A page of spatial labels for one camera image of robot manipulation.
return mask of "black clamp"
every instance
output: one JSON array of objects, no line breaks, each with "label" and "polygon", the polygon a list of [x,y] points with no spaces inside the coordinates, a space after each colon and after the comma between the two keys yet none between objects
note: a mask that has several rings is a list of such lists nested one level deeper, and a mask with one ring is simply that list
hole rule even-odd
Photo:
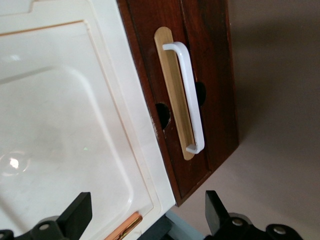
[{"label": "black clamp", "polygon": [[286,225],[271,224],[261,231],[245,216],[230,216],[215,191],[205,193],[205,217],[212,236],[204,240],[303,240]]},{"label": "black clamp", "polygon": [[11,230],[0,230],[1,240],[79,240],[92,219],[90,192],[80,193],[57,220],[35,225],[29,232],[14,237]]}]

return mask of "white cabinet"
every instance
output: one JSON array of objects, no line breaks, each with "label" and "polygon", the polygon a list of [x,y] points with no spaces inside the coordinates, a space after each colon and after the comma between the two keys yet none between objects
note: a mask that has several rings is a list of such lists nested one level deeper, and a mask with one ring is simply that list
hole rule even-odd
[{"label": "white cabinet", "polygon": [[116,1],[1,7],[0,229],[20,235],[91,192],[81,239],[134,212],[138,238],[175,200]]}]

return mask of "white drawer handle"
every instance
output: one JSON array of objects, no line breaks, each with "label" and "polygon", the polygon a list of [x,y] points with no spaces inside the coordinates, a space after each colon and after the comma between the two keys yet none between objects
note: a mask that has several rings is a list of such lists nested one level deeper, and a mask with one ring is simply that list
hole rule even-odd
[{"label": "white drawer handle", "polygon": [[205,139],[202,130],[195,80],[188,49],[179,41],[164,44],[162,47],[163,50],[175,51],[178,57],[195,142],[195,144],[187,146],[186,150],[189,153],[198,154],[205,148]]}]

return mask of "floor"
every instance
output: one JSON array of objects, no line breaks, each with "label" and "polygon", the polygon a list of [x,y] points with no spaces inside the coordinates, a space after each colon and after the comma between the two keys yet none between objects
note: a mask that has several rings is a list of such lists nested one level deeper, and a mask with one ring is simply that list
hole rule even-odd
[{"label": "floor", "polygon": [[320,236],[320,2],[229,0],[240,146],[171,210],[203,235],[205,191],[264,230]]}]

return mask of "dark wood panel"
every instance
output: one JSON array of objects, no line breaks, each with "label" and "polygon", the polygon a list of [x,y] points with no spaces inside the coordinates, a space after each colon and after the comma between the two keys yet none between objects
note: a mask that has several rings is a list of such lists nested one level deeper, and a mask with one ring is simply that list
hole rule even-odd
[{"label": "dark wood panel", "polygon": [[206,87],[201,114],[215,170],[239,145],[228,6],[224,0],[180,4],[196,81]]},{"label": "dark wood panel", "polygon": [[[146,101],[151,115],[155,119],[157,118],[153,110],[155,103],[166,104],[171,112],[172,109],[154,42],[154,34],[159,27],[165,26],[172,30],[175,41],[187,42],[180,3],[178,0],[166,2],[158,0],[118,0],[118,2],[126,31],[130,33],[128,38]],[[128,13],[131,18],[131,26],[128,24]],[[173,191],[179,205],[211,174],[211,166],[207,160],[207,150],[203,150],[192,160],[184,160],[172,114],[171,120],[164,131],[159,124],[156,124],[156,130],[164,163],[167,171],[169,170],[170,182],[173,186],[178,187],[178,192],[175,189]]]}]

